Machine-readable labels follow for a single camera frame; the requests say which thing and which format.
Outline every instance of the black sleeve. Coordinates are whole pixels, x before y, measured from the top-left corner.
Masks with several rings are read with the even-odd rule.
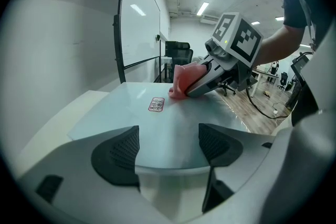
[[[306,17],[299,0],[283,0],[284,21],[283,24],[295,28],[307,26]]]

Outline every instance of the table surface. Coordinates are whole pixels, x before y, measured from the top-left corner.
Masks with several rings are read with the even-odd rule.
[[[279,77],[277,75],[273,75],[271,73],[267,73],[267,72],[261,71],[259,69],[252,69],[252,72],[260,73],[260,74],[265,74],[265,75],[268,75],[268,76],[273,77],[273,78],[278,78]]]
[[[161,56],[161,61],[162,61],[162,60],[172,61],[173,58],[172,58],[172,57],[168,57],[168,56]]]
[[[73,140],[138,125],[136,167],[190,169],[208,167],[198,145],[198,124],[212,123],[249,132],[219,94],[169,98],[170,83],[125,82],[97,103],[69,132]],[[149,111],[154,97],[164,98],[162,112]]]

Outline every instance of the pink object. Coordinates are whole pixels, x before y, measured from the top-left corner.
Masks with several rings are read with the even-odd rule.
[[[205,65],[198,65],[196,62],[184,66],[175,66],[173,86],[169,89],[169,97],[185,99],[185,90],[197,79],[206,73]]]

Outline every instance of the whiteboard frame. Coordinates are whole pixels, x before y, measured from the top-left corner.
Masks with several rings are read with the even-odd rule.
[[[159,22],[161,20],[161,11],[158,6],[158,3],[156,0],[154,0],[156,3],[156,6],[159,10]],[[113,26],[114,26],[114,48],[116,50],[115,53],[115,60],[117,61],[117,67],[118,67],[118,74],[119,74],[119,79],[120,83],[126,82],[126,77],[125,77],[125,69],[128,69],[130,67],[134,67],[136,65],[139,65],[143,62],[147,62],[152,59],[159,58],[159,82],[161,82],[161,40],[160,40],[160,55],[156,57],[152,57],[146,60],[142,60],[136,63],[132,63],[128,66],[124,66],[123,62],[123,56],[122,56],[122,45],[121,45],[121,28],[120,28],[120,19],[121,19],[121,6],[122,6],[122,0],[119,0],[118,2],[118,14],[114,16],[114,21],[113,21]],[[161,30],[161,25],[159,23],[159,33],[158,35],[160,36],[160,30]]]

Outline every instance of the white table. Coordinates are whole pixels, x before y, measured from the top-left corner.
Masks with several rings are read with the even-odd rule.
[[[71,139],[67,135],[69,131],[107,94],[87,91],[53,116],[14,160],[12,172],[15,178],[19,178],[57,147],[70,142]]]
[[[170,83],[125,82],[95,105],[69,132],[73,140],[113,129],[139,126],[136,167],[146,170],[208,169],[198,145],[198,124],[247,131],[246,125],[215,91],[199,98],[169,98]],[[149,111],[153,97],[164,98],[162,112]]]
[[[258,88],[258,86],[259,86],[259,83],[260,83],[260,81],[261,81],[261,78],[262,78],[263,76],[268,76],[268,77],[270,77],[270,78],[275,78],[274,85],[277,84],[277,81],[278,81],[278,78],[279,78],[279,77],[276,76],[276,75],[273,75],[273,74],[271,74],[271,73],[266,73],[266,72],[263,72],[263,71],[258,70],[258,69],[253,69],[252,72],[258,74],[258,76],[257,76],[257,78],[256,78],[256,80],[257,80],[258,82],[254,85],[254,88],[253,88],[251,97],[253,97],[254,94],[256,93],[256,90],[257,90],[257,88]]]
[[[167,57],[167,56],[161,56],[161,65],[165,65],[167,63],[172,63],[173,58],[172,57]],[[159,58],[155,59],[155,67],[159,67]]]

